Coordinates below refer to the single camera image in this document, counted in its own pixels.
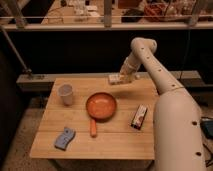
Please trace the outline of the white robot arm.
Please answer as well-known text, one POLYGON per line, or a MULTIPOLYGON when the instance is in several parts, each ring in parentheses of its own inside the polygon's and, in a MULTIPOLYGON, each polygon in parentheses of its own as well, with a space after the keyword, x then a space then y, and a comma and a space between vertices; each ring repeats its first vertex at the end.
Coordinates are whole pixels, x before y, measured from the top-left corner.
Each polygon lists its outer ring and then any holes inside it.
POLYGON ((200 128, 201 109, 185 87, 156 59, 157 43, 136 37, 120 74, 143 65, 159 98, 153 113, 155 171, 206 171, 200 128))

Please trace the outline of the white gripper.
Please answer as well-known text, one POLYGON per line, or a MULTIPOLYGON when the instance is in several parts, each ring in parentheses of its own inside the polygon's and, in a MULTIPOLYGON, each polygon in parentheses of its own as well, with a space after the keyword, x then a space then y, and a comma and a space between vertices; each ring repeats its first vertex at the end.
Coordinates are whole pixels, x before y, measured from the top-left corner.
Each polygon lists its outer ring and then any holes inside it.
POLYGON ((124 63, 120 70, 119 78, 122 83, 131 83, 137 78, 137 71, 139 66, 132 66, 128 63, 124 63))

